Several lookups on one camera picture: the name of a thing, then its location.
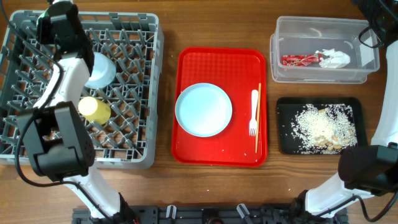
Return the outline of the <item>red snack wrapper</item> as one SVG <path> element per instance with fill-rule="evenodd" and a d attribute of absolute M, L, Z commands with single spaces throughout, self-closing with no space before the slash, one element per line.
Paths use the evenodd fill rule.
<path fill-rule="evenodd" d="M 285 66 L 306 67 L 311 63 L 319 62 L 320 54 L 311 55 L 283 55 L 281 56 L 282 64 Z"/>

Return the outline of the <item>white bowl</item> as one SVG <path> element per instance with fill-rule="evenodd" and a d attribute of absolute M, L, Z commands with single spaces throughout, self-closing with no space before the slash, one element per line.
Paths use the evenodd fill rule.
<path fill-rule="evenodd" d="M 116 76 L 116 66 L 111 59 L 99 52 L 94 53 L 94 60 L 93 71 L 85 83 L 85 87 L 104 88 L 113 82 Z"/>

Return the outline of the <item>yellow cup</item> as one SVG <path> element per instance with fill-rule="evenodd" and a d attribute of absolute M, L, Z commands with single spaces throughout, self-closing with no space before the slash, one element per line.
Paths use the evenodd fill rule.
<path fill-rule="evenodd" d="M 92 96 L 82 98 L 78 110 L 89 122 L 95 121 L 98 124 L 105 124 L 111 117 L 109 105 Z"/>

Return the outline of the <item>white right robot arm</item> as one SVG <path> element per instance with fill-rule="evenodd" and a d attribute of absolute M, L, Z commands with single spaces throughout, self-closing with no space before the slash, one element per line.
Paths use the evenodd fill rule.
<path fill-rule="evenodd" d="M 343 150 L 338 172 L 319 187 L 304 190 L 290 208 L 292 223 L 324 223 L 359 202 L 368 222 L 380 220 L 397 201 L 397 1 L 354 1 L 369 28 L 386 47 L 387 80 L 381 117 L 369 146 Z M 373 218 L 364 199 L 393 196 Z"/>

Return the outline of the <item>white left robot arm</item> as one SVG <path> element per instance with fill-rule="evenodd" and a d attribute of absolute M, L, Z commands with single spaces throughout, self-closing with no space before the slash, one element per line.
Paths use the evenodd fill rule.
<path fill-rule="evenodd" d="M 95 64 L 91 39 L 71 1 L 51 1 L 37 19 L 37 41 L 53 45 L 53 74 L 33 108 L 16 118 L 21 133 L 16 149 L 25 147 L 33 171 L 64 185 L 90 210 L 93 223 L 126 223 L 134 218 L 121 194 L 94 167 L 93 142 L 77 112 L 85 83 Z"/>

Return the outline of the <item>light blue plate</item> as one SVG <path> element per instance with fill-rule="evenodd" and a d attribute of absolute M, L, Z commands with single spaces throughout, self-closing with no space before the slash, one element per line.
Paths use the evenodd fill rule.
<path fill-rule="evenodd" d="M 232 102 L 220 87 L 197 83 L 184 89 L 175 103 L 175 118 L 192 136 L 208 138 L 221 133 L 233 114 Z"/>

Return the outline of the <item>white napkin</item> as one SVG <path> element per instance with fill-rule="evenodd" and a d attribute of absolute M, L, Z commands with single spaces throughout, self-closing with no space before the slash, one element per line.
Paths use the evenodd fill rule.
<path fill-rule="evenodd" d="M 335 49 L 317 50 L 315 53 L 321 56 L 319 62 L 321 68 L 343 68 L 351 62 L 351 58 L 348 54 L 336 51 Z"/>

